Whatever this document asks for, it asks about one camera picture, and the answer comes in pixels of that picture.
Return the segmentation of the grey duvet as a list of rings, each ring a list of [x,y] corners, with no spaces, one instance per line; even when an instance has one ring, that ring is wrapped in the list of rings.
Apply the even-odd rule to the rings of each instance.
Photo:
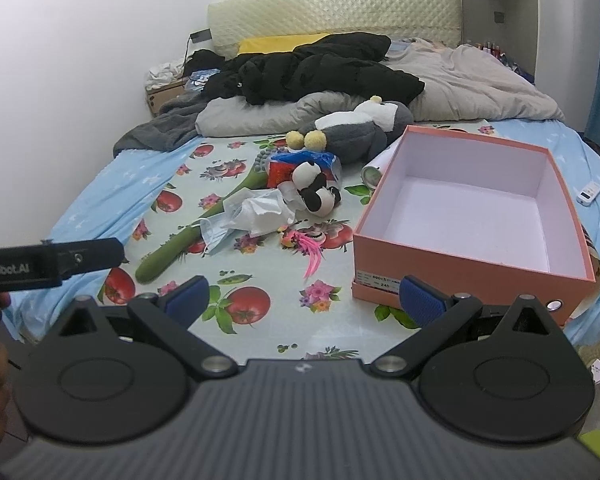
[[[564,118],[558,104],[494,56],[463,44],[455,49],[416,39],[397,42],[385,62],[425,84],[408,106],[416,122]],[[242,96],[210,101],[196,119],[207,138],[285,134],[333,112],[348,112],[362,103],[358,96],[317,92],[297,102],[250,105]]]

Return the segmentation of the black jacket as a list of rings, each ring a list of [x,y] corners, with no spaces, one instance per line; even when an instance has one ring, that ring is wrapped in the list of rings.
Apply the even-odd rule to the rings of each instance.
[[[207,100],[242,96],[251,105],[296,102],[331,91],[410,104],[425,89],[418,77],[385,66],[391,40],[369,32],[328,35],[290,52],[240,54],[211,76]]]

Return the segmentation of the white cloth on nightstand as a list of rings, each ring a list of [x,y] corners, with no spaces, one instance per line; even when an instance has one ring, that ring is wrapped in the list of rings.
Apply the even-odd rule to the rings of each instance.
[[[144,87],[146,91],[156,90],[173,84],[183,77],[183,62],[171,61],[151,67],[145,75]]]

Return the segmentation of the dark grey blanket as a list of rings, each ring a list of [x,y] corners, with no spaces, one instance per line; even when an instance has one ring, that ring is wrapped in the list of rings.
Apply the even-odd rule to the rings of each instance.
[[[196,120],[208,103],[209,100],[197,92],[185,92],[177,96],[166,102],[156,117],[134,127],[117,140],[112,154],[117,157],[129,150],[175,151],[199,136]]]

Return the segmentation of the blue face mask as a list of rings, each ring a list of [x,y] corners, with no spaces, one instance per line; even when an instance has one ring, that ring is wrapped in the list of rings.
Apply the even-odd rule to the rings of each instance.
[[[215,214],[199,220],[200,234],[204,241],[204,253],[212,254],[235,229],[227,214]]]

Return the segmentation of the pink cardboard box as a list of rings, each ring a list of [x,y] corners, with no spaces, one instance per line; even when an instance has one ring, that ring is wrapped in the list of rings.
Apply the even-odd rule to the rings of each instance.
[[[554,157],[537,145],[409,126],[353,232],[352,295],[399,307],[402,278],[486,304],[530,294],[567,322],[596,294]]]

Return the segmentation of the small panda plush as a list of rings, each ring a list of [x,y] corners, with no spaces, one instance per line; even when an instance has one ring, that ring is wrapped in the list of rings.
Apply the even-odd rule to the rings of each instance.
[[[306,210],[315,217],[327,217],[341,202],[339,188],[328,184],[326,174],[315,162],[302,162],[294,168],[291,181]]]

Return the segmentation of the light blue bedsheet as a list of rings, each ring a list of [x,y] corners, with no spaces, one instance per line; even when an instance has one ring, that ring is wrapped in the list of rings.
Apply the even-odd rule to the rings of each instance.
[[[577,195],[588,182],[600,184],[600,156],[576,132],[557,120],[506,120],[496,125],[496,133],[492,138],[547,148],[558,161],[558,169],[582,224],[597,284],[596,294],[585,299],[561,326],[575,347],[589,356],[597,356],[600,352],[600,195],[589,207],[580,205]],[[125,258],[125,247],[133,234],[134,222],[143,218],[174,174],[186,164],[190,154],[208,142],[225,140],[267,140],[270,148],[278,148],[279,153],[295,152],[288,150],[284,141],[263,136],[253,139],[197,140],[171,153],[125,151],[102,170],[59,220],[53,229],[53,240],[74,242],[114,237],[123,244]],[[277,189],[296,214],[300,211],[310,214],[292,181],[281,183]],[[102,304],[97,297],[106,277],[117,268],[70,278],[60,287],[49,290],[17,292],[12,297],[7,319],[23,335],[46,342],[50,340],[52,329],[68,318],[69,304],[76,297],[91,296],[104,308],[126,310],[134,297],[122,306]],[[553,316],[557,310],[556,302],[542,304],[542,308],[550,320],[557,324]]]

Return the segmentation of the white remote control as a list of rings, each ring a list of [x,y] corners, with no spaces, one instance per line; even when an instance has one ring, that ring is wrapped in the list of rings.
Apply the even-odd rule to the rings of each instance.
[[[600,195],[600,184],[591,181],[585,185],[577,195],[577,202],[585,207],[589,207],[596,201],[596,198]]]

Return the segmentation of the white spray can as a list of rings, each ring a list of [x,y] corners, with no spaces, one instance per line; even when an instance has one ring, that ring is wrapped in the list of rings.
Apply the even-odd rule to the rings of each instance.
[[[362,168],[362,182],[371,190],[378,187],[399,144],[399,140],[394,141]]]

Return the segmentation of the yellow pillow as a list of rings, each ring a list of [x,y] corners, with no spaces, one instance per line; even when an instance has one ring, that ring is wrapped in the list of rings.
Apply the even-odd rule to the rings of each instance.
[[[269,54],[291,52],[296,47],[314,44],[326,37],[326,32],[309,35],[262,36],[245,38],[239,41],[239,54]]]

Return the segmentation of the pink feather toy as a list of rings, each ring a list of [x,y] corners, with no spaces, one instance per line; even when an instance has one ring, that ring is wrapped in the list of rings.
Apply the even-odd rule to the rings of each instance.
[[[287,249],[293,249],[295,252],[300,252],[301,255],[308,258],[308,264],[306,265],[306,272],[303,274],[303,279],[306,281],[309,278],[312,278],[322,264],[324,242],[298,230],[286,229],[282,233],[280,244]]]

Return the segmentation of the grey wall shelf unit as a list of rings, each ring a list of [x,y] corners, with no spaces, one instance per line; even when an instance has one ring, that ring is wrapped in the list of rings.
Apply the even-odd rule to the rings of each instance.
[[[462,40],[528,80],[548,84],[573,67],[594,79],[600,64],[600,0],[460,0]]]

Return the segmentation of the wooden nightstand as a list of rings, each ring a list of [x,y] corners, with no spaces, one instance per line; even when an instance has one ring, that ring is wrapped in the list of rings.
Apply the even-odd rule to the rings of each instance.
[[[169,102],[185,92],[185,79],[179,79],[165,84],[159,88],[146,91],[146,102],[152,116],[157,116],[159,110],[166,102]]]

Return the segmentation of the blue red snack bag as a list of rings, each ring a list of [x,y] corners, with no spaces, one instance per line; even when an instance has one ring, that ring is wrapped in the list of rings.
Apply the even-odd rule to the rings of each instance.
[[[276,153],[266,163],[266,174],[268,188],[277,188],[285,181],[291,181],[292,175],[298,167],[309,164],[312,171],[320,170],[326,177],[328,185],[340,187],[341,164],[339,158],[329,152],[295,151],[287,153]]]

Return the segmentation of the grey penguin plush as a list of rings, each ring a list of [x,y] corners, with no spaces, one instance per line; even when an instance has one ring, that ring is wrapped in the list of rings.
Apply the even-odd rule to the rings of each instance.
[[[354,110],[333,112],[287,132],[285,140],[292,150],[329,152],[343,164],[370,162],[414,121],[405,104],[372,96]]]

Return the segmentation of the white plastic bag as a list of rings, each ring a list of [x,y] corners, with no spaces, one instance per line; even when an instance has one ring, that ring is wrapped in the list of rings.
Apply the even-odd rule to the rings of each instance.
[[[224,228],[245,231],[250,236],[271,234],[296,220],[296,213],[277,188],[243,188],[224,200],[223,207]]]

